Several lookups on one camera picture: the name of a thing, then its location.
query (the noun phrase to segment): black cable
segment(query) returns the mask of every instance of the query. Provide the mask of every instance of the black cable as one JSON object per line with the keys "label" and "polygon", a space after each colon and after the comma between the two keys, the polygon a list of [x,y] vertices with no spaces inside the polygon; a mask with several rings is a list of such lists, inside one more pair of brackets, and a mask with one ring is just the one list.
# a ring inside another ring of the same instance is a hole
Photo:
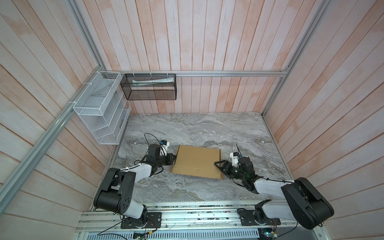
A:
{"label": "black cable", "polygon": [[236,144],[236,147],[237,147],[237,151],[239,152],[239,154],[241,155],[241,157],[243,157],[243,155],[241,154],[240,149],[239,149],[239,147],[238,147],[237,144]]}
{"label": "black cable", "polygon": [[107,228],[106,230],[104,230],[104,231],[102,231],[102,232],[99,232],[99,233],[98,233],[98,236],[99,236],[99,235],[108,235],[108,234],[118,235],[118,234],[115,234],[115,233],[105,233],[105,234],[102,234],[102,233],[105,232],[105,231],[108,231],[109,229],[113,228],[114,226],[116,226],[116,225],[122,223],[122,221],[123,221],[123,220],[121,220],[120,222],[118,222],[118,223],[116,223],[115,225],[111,226],[110,228]]}
{"label": "black cable", "polygon": [[293,184],[296,184],[295,182],[290,182],[290,181],[286,181],[286,180],[275,180],[275,179],[269,179],[269,177],[265,178],[265,177],[262,177],[262,179],[265,179],[265,180],[268,180],[268,181],[275,181],[275,182],[289,182],[289,183],[293,183]]}
{"label": "black cable", "polygon": [[240,215],[240,217],[246,218],[244,215],[242,215],[242,214],[239,212],[239,210],[245,210],[245,211],[247,211],[247,209],[239,208],[239,209],[236,210],[237,214]]}
{"label": "black cable", "polygon": [[240,187],[245,187],[245,186],[243,186],[243,185],[241,185],[241,184],[238,184],[237,182],[235,182],[235,180],[234,180],[234,179],[232,179],[232,181],[233,181],[233,183],[234,183],[234,184],[236,184],[236,185],[238,185],[238,186],[240,186]]}
{"label": "black cable", "polygon": [[288,232],[281,234],[279,237],[282,237],[282,236],[284,236],[285,234],[290,233],[290,232],[292,232],[293,230],[295,230],[295,228],[297,227],[298,224],[299,224],[299,223],[296,222],[296,226],[295,226],[292,230],[289,230]]}
{"label": "black cable", "polygon": [[98,234],[99,236],[100,235],[117,235],[117,236],[119,236],[119,237],[122,237],[122,238],[124,238],[125,240],[128,240],[127,238],[125,238],[124,236],[122,236],[122,235],[120,235],[120,234],[116,234],[116,233],[104,233],[104,234]]}
{"label": "black cable", "polygon": [[157,139],[157,137],[156,137],[155,135],[151,134],[151,133],[146,132],[146,133],[144,133],[144,138],[145,138],[145,140],[147,141],[148,149],[149,149],[149,143],[148,143],[148,139],[147,139],[147,137],[145,136],[145,134],[152,135],[154,138],[156,138],[156,140],[157,140],[158,143],[160,144],[160,149],[161,149],[161,151],[163,152],[164,156],[167,155],[167,153],[168,153],[167,150],[166,150],[165,147],[160,143],[160,141]]}

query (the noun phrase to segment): wooden wall panel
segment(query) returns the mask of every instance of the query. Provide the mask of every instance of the wooden wall panel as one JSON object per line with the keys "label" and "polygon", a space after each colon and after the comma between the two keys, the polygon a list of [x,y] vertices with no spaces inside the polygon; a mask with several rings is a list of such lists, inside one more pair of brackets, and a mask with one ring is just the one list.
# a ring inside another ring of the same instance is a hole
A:
{"label": "wooden wall panel", "polygon": [[382,0],[331,2],[266,116],[294,177],[334,207],[332,239],[384,236],[383,14]]}
{"label": "wooden wall panel", "polygon": [[[321,2],[76,1],[106,67],[116,71],[284,69]],[[176,101],[131,104],[137,113],[262,112],[277,80],[177,78]]]}
{"label": "wooden wall panel", "polygon": [[[0,185],[96,67],[66,1],[0,2]],[[1,236],[71,239],[110,153],[74,116],[0,218]]]}

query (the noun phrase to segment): cable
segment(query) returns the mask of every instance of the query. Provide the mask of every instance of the cable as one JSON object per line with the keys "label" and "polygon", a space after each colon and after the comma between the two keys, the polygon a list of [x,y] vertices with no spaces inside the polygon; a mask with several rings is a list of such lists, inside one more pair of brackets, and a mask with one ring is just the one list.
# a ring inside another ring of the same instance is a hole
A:
{"label": "cable", "polygon": [[238,186],[240,186],[240,187],[245,187],[245,186],[243,186],[243,185],[241,185],[241,184],[238,184],[237,182],[235,182],[235,180],[234,180],[234,179],[232,179],[232,181],[233,181],[233,183],[234,183],[234,184],[236,184],[236,185],[238,185]]}
{"label": "cable", "polygon": [[245,210],[245,211],[247,211],[247,209],[239,208],[239,209],[236,210],[237,214],[240,215],[240,217],[246,218],[245,216],[243,216],[243,215],[239,212],[239,210]]}
{"label": "cable", "polygon": [[149,148],[149,143],[148,143],[148,139],[147,139],[147,137],[145,136],[145,134],[152,135],[154,138],[156,138],[156,140],[157,140],[158,143],[160,144],[160,149],[161,149],[161,151],[163,152],[164,156],[167,155],[168,152],[167,152],[166,148],[160,143],[160,141],[157,139],[157,137],[156,137],[155,135],[151,134],[151,133],[146,132],[146,133],[144,133],[144,138],[145,138],[145,140],[147,141],[148,148]]}
{"label": "cable", "polygon": [[293,230],[295,230],[295,228],[297,227],[298,224],[299,224],[299,222],[296,222],[296,226],[295,226],[292,230],[289,230],[288,232],[281,234],[279,237],[282,237],[282,236],[284,236],[285,234],[290,233],[290,232],[292,232]]}
{"label": "cable", "polygon": [[243,157],[243,155],[241,154],[240,149],[239,149],[239,147],[238,147],[237,144],[236,144],[236,147],[237,147],[237,151],[239,152],[239,154],[241,155],[241,157]]}
{"label": "cable", "polygon": [[296,184],[295,182],[290,182],[290,181],[286,181],[286,180],[275,180],[275,179],[269,179],[269,177],[265,178],[265,177],[262,177],[262,179],[265,179],[265,180],[268,180],[268,181],[275,181],[275,182],[289,182],[289,183],[293,183],[293,184]]}
{"label": "cable", "polygon": [[275,226],[274,226],[274,228],[275,228],[275,231],[276,231],[276,234],[277,234],[277,237],[278,237],[278,236],[279,236],[279,232],[277,232],[277,223],[276,223],[276,220],[275,220],[275,219],[273,219],[273,221],[275,222]]}
{"label": "cable", "polygon": [[125,238],[124,236],[122,236],[122,235],[120,235],[120,234],[116,234],[116,233],[104,233],[104,234],[98,234],[99,236],[100,235],[117,235],[117,236],[119,236],[119,237],[122,237],[122,238],[124,238],[125,240],[128,240],[127,238]]}
{"label": "cable", "polygon": [[106,230],[104,230],[104,231],[102,231],[102,232],[99,232],[99,233],[98,233],[98,236],[100,236],[100,235],[117,235],[117,236],[120,236],[120,237],[122,237],[122,238],[128,240],[127,238],[125,238],[125,237],[123,237],[123,236],[121,236],[121,235],[119,235],[119,234],[116,234],[116,233],[104,233],[104,234],[102,234],[103,232],[108,231],[109,229],[113,228],[114,226],[116,226],[116,225],[118,225],[118,224],[120,224],[120,223],[122,223],[122,222],[123,222],[123,220],[121,220],[120,222],[118,222],[118,223],[116,223],[115,225],[111,226],[110,228],[107,228]]}

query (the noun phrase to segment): vented metal panel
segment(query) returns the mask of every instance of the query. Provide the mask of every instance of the vented metal panel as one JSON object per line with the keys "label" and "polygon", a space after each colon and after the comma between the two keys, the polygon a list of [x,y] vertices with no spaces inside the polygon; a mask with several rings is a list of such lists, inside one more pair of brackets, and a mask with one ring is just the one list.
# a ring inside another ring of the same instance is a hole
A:
{"label": "vented metal panel", "polygon": [[[133,239],[132,231],[111,232],[124,236],[127,239]],[[100,235],[98,233],[89,233],[87,240],[104,240],[104,239],[122,239],[117,235]],[[242,228],[242,229],[203,229],[203,230],[158,230],[148,235],[148,239],[156,240],[178,240],[178,239],[255,239],[259,238],[257,228]]]}

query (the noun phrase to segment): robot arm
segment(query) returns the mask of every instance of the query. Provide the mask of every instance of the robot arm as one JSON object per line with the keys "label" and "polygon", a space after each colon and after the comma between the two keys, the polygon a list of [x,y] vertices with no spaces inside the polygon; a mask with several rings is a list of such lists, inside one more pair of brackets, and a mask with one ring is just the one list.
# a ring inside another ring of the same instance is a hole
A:
{"label": "robot arm", "polygon": [[303,227],[313,229],[330,218],[334,210],[329,202],[306,179],[275,180],[255,174],[248,157],[231,153],[232,163],[215,162],[216,167],[228,178],[239,179],[242,187],[255,194],[268,194],[284,200],[265,200],[255,205],[257,223],[268,223],[272,218],[296,220]]}
{"label": "robot arm", "polygon": [[167,153],[169,142],[151,144],[148,155],[138,165],[123,169],[108,169],[93,200],[95,208],[115,212],[130,218],[136,226],[147,222],[147,207],[132,200],[133,186],[139,180],[163,171],[163,166],[172,165],[176,156]]}

